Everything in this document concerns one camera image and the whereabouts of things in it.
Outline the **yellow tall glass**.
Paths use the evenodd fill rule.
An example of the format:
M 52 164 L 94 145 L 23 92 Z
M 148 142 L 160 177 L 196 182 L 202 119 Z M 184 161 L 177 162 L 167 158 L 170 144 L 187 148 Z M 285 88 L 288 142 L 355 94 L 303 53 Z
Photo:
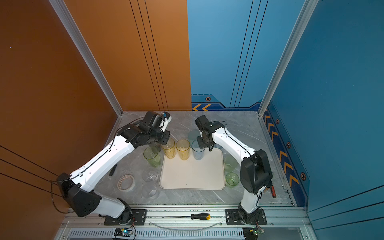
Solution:
M 186 139 L 177 141 L 176 148 L 181 160 L 186 161 L 190 156 L 190 142 Z

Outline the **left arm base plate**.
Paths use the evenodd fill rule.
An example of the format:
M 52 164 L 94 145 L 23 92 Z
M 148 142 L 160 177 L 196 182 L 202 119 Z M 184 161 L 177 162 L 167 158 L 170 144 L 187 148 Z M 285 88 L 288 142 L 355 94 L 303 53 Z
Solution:
M 105 226 L 143 226 L 147 217 L 147 209 L 133 209 L 126 221 L 121 218 L 114 219 L 106 217 L 104 221 Z

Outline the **light blue glass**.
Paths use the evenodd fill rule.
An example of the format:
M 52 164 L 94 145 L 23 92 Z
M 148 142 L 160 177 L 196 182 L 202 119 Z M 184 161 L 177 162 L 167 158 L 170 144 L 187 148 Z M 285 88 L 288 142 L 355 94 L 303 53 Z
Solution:
M 191 147 L 195 160 L 201 160 L 204 157 L 205 148 L 200 148 L 197 140 L 193 141 Z

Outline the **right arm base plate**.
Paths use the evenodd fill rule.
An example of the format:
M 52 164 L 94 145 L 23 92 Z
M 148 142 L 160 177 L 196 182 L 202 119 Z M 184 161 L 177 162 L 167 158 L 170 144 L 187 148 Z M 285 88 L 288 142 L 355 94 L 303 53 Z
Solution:
M 251 214 L 239 209 L 227 209 L 225 212 L 227 225 L 265 226 L 268 224 L 265 211 L 261 208 L 256 209 Z

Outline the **yellow ribbed glass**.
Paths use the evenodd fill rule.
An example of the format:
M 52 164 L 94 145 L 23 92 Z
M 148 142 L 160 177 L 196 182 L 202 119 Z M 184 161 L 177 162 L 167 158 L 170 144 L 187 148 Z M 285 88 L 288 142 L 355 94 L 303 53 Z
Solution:
M 161 145 L 165 156 L 168 159 L 173 159 L 176 156 L 176 147 L 175 147 L 175 140 L 172 138 L 169 138 L 168 142 L 165 145 Z

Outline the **blue tall glass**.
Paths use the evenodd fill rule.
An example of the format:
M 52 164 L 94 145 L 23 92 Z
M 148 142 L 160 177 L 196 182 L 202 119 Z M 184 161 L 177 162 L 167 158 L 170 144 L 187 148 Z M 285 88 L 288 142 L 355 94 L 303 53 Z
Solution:
M 221 145 L 219 145 L 219 144 L 215 144 L 214 148 L 215 149 L 221 149 L 221 150 L 223 149 L 223 147 Z

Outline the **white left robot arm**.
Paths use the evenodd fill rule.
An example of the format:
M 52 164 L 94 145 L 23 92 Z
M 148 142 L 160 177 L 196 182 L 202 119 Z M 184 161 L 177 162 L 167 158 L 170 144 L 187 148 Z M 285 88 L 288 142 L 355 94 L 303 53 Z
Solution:
M 62 173 L 57 185 L 63 199 L 78 217 L 98 214 L 123 224 L 131 219 L 131 207 L 122 199 L 111 199 L 95 193 L 97 183 L 125 156 L 137 147 L 159 143 L 164 145 L 170 138 L 167 130 L 172 117 L 148 111 L 142 118 L 119 128 L 114 139 L 95 157 L 71 174 Z

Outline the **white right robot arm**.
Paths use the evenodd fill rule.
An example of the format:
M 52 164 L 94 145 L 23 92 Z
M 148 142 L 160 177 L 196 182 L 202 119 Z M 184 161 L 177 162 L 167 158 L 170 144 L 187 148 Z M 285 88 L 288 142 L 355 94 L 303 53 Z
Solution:
M 209 121 L 205 115 L 195 123 L 200 131 L 199 147 L 210 151 L 216 144 L 224 148 L 240 165 L 240 182 L 245 191 L 239 204 L 239 216 L 244 224 L 252 224 L 262 215 L 259 206 L 263 192 L 273 186 L 273 172 L 267 153 L 255 150 L 232 135 L 224 121 Z

